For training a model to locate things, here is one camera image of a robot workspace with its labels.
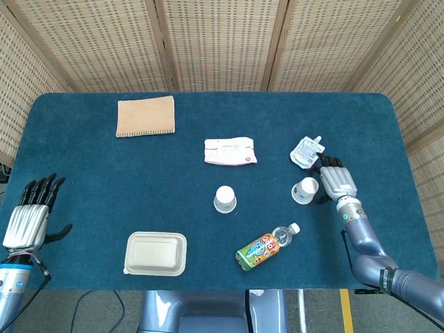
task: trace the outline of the blue table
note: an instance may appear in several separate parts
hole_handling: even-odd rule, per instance
[[[308,135],[352,173],[374,230],[401,267],[437,275],[437,264],[391,102],[380,94],[173,93],[176,133],[117,139],[117,101],[165,93],[45,94],[29,114],[0,211],[4,232],[22,188],[57,172],[66,178],[44,246],[53,289],[357,288],[333,203],[297,205],[292,186],[307,174],[289,152]],[[204,140],[247,136],[257,164],[203,162]],[[216,212],[220,185],[236,210]],[[301,228],[293,243],[250,272],[234,253],[278,225]],[[134,231],[180,232],[187,266],[178,277],[123,274]],[[40,283],[33,274],[31,287]]]

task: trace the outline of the white paper cup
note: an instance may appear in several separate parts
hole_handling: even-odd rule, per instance
[[[231,213],[236,208],[237,204],[233,189],[229,186],[219,187],[216,191],[213,203],[214,208],[216,208],[219,213]]]
[[[291,196],[295,202],[306,205],[307,203],[311,203],[318,189],[318,181],[314,178],[306,177],[293,186]]]

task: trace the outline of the plastic bottle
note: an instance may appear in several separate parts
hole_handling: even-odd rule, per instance
[[[249,271],[272,255],[278,253],[280,248],[289,245],[293,235],[299,231],[299,226],[296,223],[292,223],[288,228],[277,227],[271,234],[265,234],[255,241],[252,241],[236,252],[236,259],[239,265],[241,265],[244,271]]]

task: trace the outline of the floor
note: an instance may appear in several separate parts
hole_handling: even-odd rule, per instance
[[[0,185],[0,202],[3,198],[1,192],[5,189],[5,185]],[[70,332],[77,301],[85,292],[43,290],[17,320],[16,332]],[[307,331],[344,332],[339,291],[309,289],[304,292]],[[142,310],[143,292],[118,293],[125,307],[125,316],[113,332],[135,333]],[[26,292],[25,300],[31,295],[31,291]],[[289,333],[297,333],[300,328],[296,291],[286,291],[286,299]],[[350,306],[354,332],[441,332],[414,310],[386,295],[355,295],[350,291]],[[95,291],[85,296],[79,304],[72,332],[109,332],[121,315],[121,304],[112,291]]]

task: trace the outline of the bottle label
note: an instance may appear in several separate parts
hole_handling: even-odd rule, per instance
[[[265,234],[236,252],[239,263],[249,271],[279,251],[279,243],[272,234]]]

